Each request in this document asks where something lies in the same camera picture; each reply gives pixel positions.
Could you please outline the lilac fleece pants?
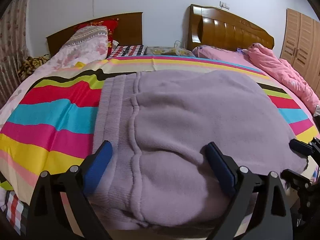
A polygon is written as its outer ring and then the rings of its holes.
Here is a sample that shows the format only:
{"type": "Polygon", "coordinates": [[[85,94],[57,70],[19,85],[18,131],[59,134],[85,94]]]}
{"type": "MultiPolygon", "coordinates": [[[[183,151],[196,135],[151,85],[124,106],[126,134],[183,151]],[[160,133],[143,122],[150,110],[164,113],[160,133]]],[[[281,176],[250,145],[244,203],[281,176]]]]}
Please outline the lilac fleece pants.
{"type": "Polygon", "coordinates": [[[215,70],[158,70],[105,80],[93,148],[104,140],[112,157],[92,207],[107,230],[154,228],[203,234],[229,198],[204,155],[214,142],[251,172],[302,173],[291,127],[249,76],[215,70]]]}

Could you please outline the pink crumpled duvet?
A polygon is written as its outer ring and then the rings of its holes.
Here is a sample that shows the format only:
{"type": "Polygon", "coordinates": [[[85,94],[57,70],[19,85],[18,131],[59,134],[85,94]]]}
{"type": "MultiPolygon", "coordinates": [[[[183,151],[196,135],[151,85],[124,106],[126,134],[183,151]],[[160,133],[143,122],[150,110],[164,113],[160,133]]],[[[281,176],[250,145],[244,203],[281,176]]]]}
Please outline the pink crumpled duvet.
{"type": "Polygon", "coordinates": [[[279,59],[273,50],[260,43],[243,49],[253,65],[266,72],[291,90],[307,107],[310,113],[319,116],[319,98],[304,78],[285,59],[279,59]]]}

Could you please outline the striped multicolour bed sheet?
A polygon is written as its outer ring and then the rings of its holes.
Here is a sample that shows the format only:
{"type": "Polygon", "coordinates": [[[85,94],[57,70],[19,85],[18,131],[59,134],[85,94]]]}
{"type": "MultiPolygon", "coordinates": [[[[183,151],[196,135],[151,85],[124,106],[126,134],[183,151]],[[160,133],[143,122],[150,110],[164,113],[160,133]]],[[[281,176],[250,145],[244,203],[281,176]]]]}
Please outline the striped multicolour bed sheet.
{"type": "Polygon", "coordinates": [[[92,152],[95,119],[105,79],[156,70],[248,75],[268,95],[296,137],[319,135],[303,103],[287,88],[255,67],[178,56],[115,57],[29,77],[1,109],[1,172],[19,200],[30,203],[39,174],[56,174],[80,164],[92,152]]]}

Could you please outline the light wooden wardrobe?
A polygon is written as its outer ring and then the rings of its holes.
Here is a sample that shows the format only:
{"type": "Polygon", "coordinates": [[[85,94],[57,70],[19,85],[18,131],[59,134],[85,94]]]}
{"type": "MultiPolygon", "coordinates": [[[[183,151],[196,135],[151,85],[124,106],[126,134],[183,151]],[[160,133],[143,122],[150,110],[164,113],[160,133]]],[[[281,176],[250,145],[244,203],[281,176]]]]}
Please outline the light wooden wardrobe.
{"type": "Polygon", "coordinates": [[[286,10],[286,29],[280,57],[287,60],[319,95],[320,23],[298,11],[286,10]]]}

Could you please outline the pink pillow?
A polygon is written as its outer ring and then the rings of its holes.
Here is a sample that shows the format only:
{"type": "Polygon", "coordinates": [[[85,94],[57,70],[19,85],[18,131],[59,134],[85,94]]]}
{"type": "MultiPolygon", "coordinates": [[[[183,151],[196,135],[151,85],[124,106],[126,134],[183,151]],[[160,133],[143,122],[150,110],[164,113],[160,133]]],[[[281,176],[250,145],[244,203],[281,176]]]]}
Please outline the pink pillow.
{"type": "Polygon", "coordinates": [[[248,57],[245,54],[237,51],[230,51],[208,45],[201,45],[194,48],[192,52],[196,57],[199,58],[225,61],[240,64],[243,66],[250,65],[248,57]]]}

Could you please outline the leopard print blanket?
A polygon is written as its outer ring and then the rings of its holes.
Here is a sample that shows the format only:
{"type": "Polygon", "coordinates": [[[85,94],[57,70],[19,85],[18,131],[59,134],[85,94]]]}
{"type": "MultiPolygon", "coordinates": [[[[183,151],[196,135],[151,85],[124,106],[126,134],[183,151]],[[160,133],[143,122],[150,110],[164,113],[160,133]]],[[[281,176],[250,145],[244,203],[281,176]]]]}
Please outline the leopard print blanket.
{"type": "Polygon", "coordinates": [[[50,59],[49,54],[45,54],[40,57],[27,57],[18,68],[18,77],[20,81],[24,81],[26,78],[31,76],[37,68],[45,64],[50,59]]]}

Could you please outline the glossy brown wooden headboard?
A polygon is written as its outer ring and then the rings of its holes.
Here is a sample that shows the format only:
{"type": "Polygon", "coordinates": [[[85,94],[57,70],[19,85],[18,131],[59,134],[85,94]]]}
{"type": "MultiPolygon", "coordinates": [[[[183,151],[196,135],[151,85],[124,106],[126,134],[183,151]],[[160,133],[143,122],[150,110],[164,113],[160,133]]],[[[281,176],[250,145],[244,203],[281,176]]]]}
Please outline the glossy brown wooden headboard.
{"type": "Polygon", "coordinates": [[[208,45],[236,51],[253,43],[274,48],[274,38],[256,24],[216,7],[190,5],[188,50],[208,45]]]}

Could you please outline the pink floral quilt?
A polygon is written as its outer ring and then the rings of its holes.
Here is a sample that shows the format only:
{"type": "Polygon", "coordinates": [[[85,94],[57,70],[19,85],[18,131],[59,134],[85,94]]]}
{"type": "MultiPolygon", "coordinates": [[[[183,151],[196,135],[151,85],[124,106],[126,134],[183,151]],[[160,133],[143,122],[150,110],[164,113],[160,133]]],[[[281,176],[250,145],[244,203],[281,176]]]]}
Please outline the pink floral quilt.
{"type": "Polygon", "coordinates": [[[108,34],[104,26],[87,26],[79,29],[49,61],[37,68],[14,91],[1,108],[1,126],[23,99],[28,89],[39,79],[64,68],[72,68],[78,62],[88,64],[107,58],[108,34]]]}

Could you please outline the plaid checkered sheet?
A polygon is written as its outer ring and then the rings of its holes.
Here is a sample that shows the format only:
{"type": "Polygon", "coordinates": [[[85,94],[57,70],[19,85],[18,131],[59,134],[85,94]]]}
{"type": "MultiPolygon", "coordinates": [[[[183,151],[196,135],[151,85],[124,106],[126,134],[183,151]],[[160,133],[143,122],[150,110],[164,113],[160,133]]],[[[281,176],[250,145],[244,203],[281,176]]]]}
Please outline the plaid checkered sheet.
{"type": "Polygon", "coordinates": [[[108,58],[142,56],[144,55],[144,45],[117,46],[108,58]]]}

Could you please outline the floral nightstand cloth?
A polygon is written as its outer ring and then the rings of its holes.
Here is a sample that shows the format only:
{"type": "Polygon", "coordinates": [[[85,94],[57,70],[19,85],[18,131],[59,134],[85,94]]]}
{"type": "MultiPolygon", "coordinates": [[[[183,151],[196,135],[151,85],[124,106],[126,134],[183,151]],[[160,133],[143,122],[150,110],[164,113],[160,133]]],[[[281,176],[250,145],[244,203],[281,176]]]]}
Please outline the floral nightstand cloth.
{"type": "Polygon", "coordinates": [[[195,57],[191,51],[179,47],[147,47],[145,55],[195,57]]]}

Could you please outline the dark wooden headboard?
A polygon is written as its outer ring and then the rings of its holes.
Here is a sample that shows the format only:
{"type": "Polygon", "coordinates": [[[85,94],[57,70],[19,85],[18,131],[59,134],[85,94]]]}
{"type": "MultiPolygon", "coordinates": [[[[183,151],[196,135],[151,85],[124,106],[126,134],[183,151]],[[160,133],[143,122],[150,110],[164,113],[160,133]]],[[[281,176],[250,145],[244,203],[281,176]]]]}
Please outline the dark wooden headboard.
{"type": "Polygon", "coordinates": [[[79,25],[116,19],[118,19],[118,26],[114,30],[113,38],[118,41],[121,46],[143,44],[142,15],[142,12],[128,12],[105,16],[62,29],[46,37],[49,53],[51,57],[53,57],[71,36],[75,34],[79,25]]]}

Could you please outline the red embroidered pillow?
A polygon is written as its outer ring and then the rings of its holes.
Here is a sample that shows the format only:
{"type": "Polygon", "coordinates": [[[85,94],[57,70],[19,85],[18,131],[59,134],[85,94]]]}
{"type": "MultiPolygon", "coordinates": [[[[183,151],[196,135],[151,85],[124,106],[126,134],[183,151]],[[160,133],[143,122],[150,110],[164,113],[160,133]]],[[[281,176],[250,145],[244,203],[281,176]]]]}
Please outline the red embroidered pillow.
{"type": "Polygon", "coordinates": [[[115,41],[113,38],[114,31],[118,27],[118,24],[119,24],[119,19],[113,18],[111,20],[82,23],[82,24],[79,24],[76,27],[74,27],[74,30],[77,31],[77,30],[84,28],[84,27],[87,27],[87,26],[98,26],[98,27],[104,26],[104,27],[106,27],[107,34],[108,34],[107,57],[109,57],[119,44],[119,42],[115,41]]]}

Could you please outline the striped curtain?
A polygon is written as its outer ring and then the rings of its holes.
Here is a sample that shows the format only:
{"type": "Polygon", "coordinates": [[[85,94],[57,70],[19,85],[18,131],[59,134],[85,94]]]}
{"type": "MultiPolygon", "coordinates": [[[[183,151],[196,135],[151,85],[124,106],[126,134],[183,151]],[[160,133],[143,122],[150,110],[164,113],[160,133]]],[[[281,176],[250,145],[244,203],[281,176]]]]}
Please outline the striped curtain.
{"type": "Polygon", "coordinates": [[[1,106],[21,84],[18,70],[28,56],[26,14],[28,0],[12,0],[1,16],[1,106]]]}

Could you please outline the wall power socket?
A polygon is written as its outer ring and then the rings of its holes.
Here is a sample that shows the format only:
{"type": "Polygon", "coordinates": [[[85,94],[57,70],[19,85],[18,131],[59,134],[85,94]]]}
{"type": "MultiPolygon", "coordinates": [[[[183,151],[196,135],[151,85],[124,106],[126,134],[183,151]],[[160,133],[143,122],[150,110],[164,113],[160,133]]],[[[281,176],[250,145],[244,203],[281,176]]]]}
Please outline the wall power socket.
{"type": "Polygon", "coordinates": [[[227,3],[220,1],[219,6],[221,9],[227,9],[229,10],[229,6],[227,3]]]}

